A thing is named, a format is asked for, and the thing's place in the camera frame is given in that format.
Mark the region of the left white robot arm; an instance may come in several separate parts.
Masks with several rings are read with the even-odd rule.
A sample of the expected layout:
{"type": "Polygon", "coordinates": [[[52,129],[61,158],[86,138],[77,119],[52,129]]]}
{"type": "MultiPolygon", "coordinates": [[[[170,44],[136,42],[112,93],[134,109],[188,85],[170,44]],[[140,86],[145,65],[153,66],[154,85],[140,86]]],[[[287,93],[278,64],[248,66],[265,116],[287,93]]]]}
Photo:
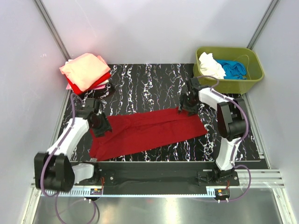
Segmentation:
{"type": "Polygon", "coordinates": [[[55,195],[69,192],[74,184],[86,180],[95,185],[101,179],[101,173],[91,162],[72,165],[71,155],[81,138],[92,131],[96,137],[102,137],[112,131],[104,113],[98,113],[101,102],[87,98],[80,109],[72,107],[72,118],[56,142],[44,153],[34,157],[35,185],[45,196],[48,191],[55,195]]]}

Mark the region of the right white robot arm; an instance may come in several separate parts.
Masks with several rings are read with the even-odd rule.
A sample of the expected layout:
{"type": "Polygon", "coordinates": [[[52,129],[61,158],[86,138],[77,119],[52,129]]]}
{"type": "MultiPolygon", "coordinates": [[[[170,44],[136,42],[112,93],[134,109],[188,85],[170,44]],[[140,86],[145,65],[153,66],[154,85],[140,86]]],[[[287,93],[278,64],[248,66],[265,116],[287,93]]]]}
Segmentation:
{"type": "Polygon", "coordinates": [[[245,102],[242,98],[231,98],[217,92],[214,87],[201,85],[198,77],[186,82],[187,92],[180,96],[178,112],[188,112],[188,115],[198,113],[199,104],[204,103],[217,112],[217,127],[221,136],[221,147],[211,171],[203,172],[197,179],[200,184],[223,185],[237,180],[235,170],[240,165],[235,164],[237,149],[248,135],[249,119],[245,102]]]}

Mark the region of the dark red t-shirt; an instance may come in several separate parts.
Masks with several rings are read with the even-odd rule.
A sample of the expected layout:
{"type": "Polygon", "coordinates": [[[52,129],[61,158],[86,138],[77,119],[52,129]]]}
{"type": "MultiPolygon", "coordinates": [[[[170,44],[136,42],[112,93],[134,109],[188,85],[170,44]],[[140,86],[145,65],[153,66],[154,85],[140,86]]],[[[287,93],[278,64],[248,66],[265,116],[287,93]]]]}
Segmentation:
{"type": "Polygon", "coordinates": [[[198,115],[190,116],[178,108],[108,116],[107,119],[112,131],[102,137],[96,137],[91,131],[89,155],[98,161],[152,150],[207,133],[198,115]]]}

